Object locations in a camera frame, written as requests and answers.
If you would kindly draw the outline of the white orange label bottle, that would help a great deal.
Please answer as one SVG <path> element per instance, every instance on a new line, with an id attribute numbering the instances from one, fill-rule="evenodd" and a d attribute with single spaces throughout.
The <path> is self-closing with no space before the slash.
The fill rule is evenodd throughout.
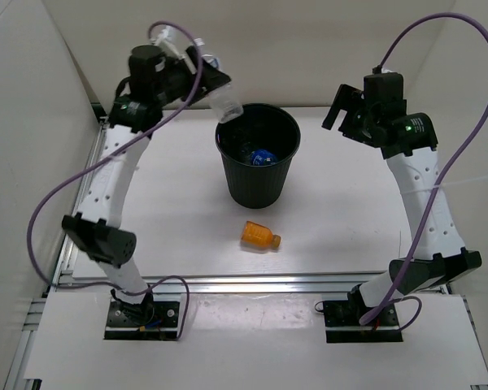
<path id="1" fill-rule="evenodd" d="M 196 38 L 195 44 L 198 48 L 203 47 L 205 50 L 211 52 L 206 48 L 205 42 L 202 38 Z M 222 71 L 221 62 L 218 56 L 220 70 Z M 229 121 L 238 118 L 244 113 L 243 106 L 237 98 L 232 81 L 207 96 L 210 108 L 216 114 L 216 118 L 220 124 L 228 123 Z"/>

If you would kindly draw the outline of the blue label water bottle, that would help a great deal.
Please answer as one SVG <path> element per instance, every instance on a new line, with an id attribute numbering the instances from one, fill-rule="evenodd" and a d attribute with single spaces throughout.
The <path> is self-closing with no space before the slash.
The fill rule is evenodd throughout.
<path id="1" fill-rule="evenodd" d="M 277 156 L 265 149 L 253 150 L 247 159 L 251 166 L 270 166 L 277 163 Z"/>

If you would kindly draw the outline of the orange juice bottle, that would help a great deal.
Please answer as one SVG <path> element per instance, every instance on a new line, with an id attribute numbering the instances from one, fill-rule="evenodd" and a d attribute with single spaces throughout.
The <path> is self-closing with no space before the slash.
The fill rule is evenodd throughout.
<path id="1" fill-rule="evenodd" d="M 275 251 L 281 245 L 281 237 L 268 227 L 246 221 L 240 236 L 240 245 L 243 249 L 259 252 Z"/>

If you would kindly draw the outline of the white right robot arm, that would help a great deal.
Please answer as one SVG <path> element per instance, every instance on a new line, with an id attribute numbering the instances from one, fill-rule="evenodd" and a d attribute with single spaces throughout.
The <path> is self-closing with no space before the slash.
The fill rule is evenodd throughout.
<path id="1" fill-rule="evenodd" d="M 339 132 L 350 140 L 379 149 L 399 188 L 412 235 L 405 258 L 348 295 L 349 315 L 361 325 L 385 307 L 413 292 L 455 281 L 482 265 L 457 231 L 447 197 L 438 184 L 438 138 L 425 113 L 409 114 L 403 76 L 397 72 L 364 77 L 357 89 L 341 84 L 322 126 L 331 129 L 340 112 Z"/>

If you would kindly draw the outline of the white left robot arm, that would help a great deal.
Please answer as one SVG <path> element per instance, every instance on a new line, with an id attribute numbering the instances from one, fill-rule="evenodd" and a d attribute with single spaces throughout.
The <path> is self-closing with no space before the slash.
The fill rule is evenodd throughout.
<path id="1" fill-rule="evenodd" d="M 135 47 L 129 56 L 129 76 L 115 93 L 105 148 L 89 191 L 76 213 L 63 217 L 65 233 L 102 269 L 114 299 L 126 306 L 126 315 L 137 325 L 150 322 L 155 307 L 133 259 L 136 236 L 120 225 L 150 130 L 162 122 L 163 108 L 176 100 L 190 106 L 206 98 L 220 123 L 237 118 L 242 106 L 232 97 L 231 82 L 200 39 L 185 55 L 164 43 Z"/>

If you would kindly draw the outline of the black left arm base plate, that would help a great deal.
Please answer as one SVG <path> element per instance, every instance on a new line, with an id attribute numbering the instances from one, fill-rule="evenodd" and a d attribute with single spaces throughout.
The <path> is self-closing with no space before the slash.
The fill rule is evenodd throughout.
<path id="1" fill-rule="evenodd" d="M 112 298 L 109 302 L 104 340 L 175 341 L 179 330 L 179 301 L 145 297 L 139 305 Z"/>

